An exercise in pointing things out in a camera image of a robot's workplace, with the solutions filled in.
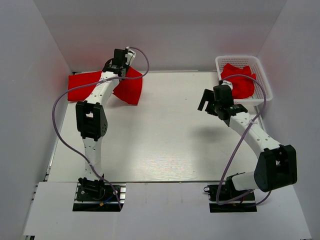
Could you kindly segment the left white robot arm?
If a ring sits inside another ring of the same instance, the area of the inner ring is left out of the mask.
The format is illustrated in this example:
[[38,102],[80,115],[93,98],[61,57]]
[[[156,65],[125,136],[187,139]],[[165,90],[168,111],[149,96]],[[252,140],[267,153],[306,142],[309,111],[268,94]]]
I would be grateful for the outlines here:
[[111,60],[108,60],[101,72],[98,83],[84,101],[76,103],[76,125],[84,144],[85,162],[84,178],[79,183],[95,200],[102,199],[106,193],[103,180],[90,180],[101,174],[102,138],[107,133],[108,122],[104,105],[119,85],[119,79],[125,77],[136,53],[126,49],[115,49]]

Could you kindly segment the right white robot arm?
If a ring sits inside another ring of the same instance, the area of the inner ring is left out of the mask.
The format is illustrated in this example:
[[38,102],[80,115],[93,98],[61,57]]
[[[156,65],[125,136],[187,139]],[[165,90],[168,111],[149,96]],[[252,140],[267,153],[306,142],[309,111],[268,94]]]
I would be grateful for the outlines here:
[[283,145],[255,125],[248,110],[242,104],[235,104],[232,90],[227,85],[217,85],[212,90],[205,89],[200,100],[199,111],[217,116],[240,135],[257,157],[252,172],[227,176],[224,184],[219,184],[216,194],[225,194],[232,200],[245,196],[248,191],[259,189],[270,192],[298,180],[297,152],[292,145]]

